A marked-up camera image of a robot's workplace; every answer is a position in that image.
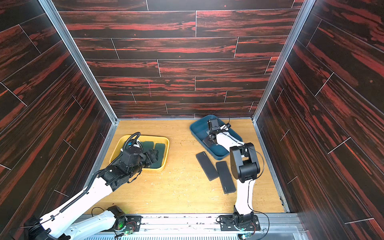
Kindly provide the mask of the green pencil case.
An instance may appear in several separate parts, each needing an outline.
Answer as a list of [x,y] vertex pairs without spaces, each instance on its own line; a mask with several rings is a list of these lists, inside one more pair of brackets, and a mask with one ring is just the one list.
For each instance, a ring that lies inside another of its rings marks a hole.
[[154,150],[158,151],[158,161],[150,165],[150,169],[159,169],[163,164],[166,145],[156,143]]
[[153,149],[155,144],[154,144],[154,142],[145,141],[145,142],[141,142],[141,146],[143,148],[143,153],[145,153],[148,150]]
[[119,152],[119,155],[116,157],[116,160],[122,160],[127,154],[129,147],[130,147],[129,141],[125,141],[123,146],[120,148],[120,152]]

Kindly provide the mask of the teal plastic tray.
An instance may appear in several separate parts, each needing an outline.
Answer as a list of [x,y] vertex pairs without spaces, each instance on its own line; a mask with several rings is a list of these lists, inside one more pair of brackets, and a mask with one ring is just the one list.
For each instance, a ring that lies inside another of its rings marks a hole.
[[[208,151],[210,155],[215,160],[223,160],[226,156],[230,154],[231,147],[240,147],[245,143],[243,139],[231,129],[223,131],[217,135],[217,145],[212,148],[207,148],[203,143],[203,139],[209,134],[208,120],[210,119],[219,119],[215,115],[207,115],[202,119],[194,122],[190,125],[190,131],[192,135],[198,140],[198,142]],[[221,119],[219,119],[220,125],[225,124]]]

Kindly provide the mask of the yellow plastic tray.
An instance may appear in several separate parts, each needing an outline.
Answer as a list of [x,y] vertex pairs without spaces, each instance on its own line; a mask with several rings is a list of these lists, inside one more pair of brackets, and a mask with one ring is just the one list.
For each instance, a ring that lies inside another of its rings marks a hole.
[[[114,152],[112,154],[112,156],[110,157],[110,163],[119,155],[119,152],[120,152],[120,148],[123,146],[123,144],[125,143],[125,141],[128,140],[128,138],[130,137],[131,135],[125,135],[123,137],[121,137],[114,149]],[[169,153],[169,149],[170,149],[170,141],[168,138],[166,137],[158,137],[158,136],[146,136],[146,135],[141,135],[139,137],[139,141],[140,142],[145,142],[145,141],[150,141],[150,142],[154,142],[154,144],[156,143],[161,143],[161,144],[165,144],[166,145],[166,150],[165,150],[165,154],[164,154],[164,160],[163,160],[163,164],[162,166],[159,168],[159,169],[150,169],[150,167],[148,168],[144,168],[143,171],[147,171],[147,172],[150,172],[150,171],[158,171],[158,172],[161,172],[165,166],[166,166],[166,163],[167,163],[167,157],[168,157],[168,153]]]

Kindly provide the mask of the dark grey pencil case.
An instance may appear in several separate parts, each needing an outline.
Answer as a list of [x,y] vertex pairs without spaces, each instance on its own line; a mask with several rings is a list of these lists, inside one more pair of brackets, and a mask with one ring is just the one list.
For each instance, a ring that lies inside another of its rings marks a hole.
[[219,174],[221,185],[224,194],[231,194],[236,192],[236,187],[229,171],[228,164],[225,161],[216,163],[216,168]]
[[200,152],[196,154],[196,158],[209,181],[212,181],[219,177],[218,171],[213,166],[206,152]]

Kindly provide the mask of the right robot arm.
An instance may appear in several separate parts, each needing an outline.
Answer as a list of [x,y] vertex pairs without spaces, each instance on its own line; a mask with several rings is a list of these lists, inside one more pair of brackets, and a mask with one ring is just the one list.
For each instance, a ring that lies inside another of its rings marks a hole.
[[225,125],[209,129],[207,142],[220,145],[230,153],[232,176],[237,180],[233,223],[238,230],[245,230],[255,223],[253,189],[261,172],[257,151],[252,143],[233,137]]

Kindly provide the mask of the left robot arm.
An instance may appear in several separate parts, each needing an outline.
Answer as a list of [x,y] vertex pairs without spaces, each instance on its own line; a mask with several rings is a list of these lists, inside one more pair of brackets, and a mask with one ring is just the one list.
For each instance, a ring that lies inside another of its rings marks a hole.
[[119,207],[110,207],[88,220],[75,221],[90,207],[124,184],[133,182],[142,170],[159,160],[157,150],[143,152],[133,147],[124,150],[106,168],[91,178],[89,185],[55,210],[23,226],[26,240],[81,240],[104,230],[124,231],[126,214]]

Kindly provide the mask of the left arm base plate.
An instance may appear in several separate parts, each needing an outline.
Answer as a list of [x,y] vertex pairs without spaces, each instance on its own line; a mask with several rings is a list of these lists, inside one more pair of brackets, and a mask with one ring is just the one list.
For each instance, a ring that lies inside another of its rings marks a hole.
[[127,233],[127,232],[138,232],[141,227],[142,216],[140,215],[126,215],[125,218],[119,217],[114,225],[103,232],[112,233]]

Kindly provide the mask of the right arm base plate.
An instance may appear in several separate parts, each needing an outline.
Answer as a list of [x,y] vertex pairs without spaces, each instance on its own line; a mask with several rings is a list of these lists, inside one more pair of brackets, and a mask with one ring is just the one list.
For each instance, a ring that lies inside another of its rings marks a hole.
[[220,215],[216,218],[221,231],[252,231],[261,230],[259,219],[256,215]]

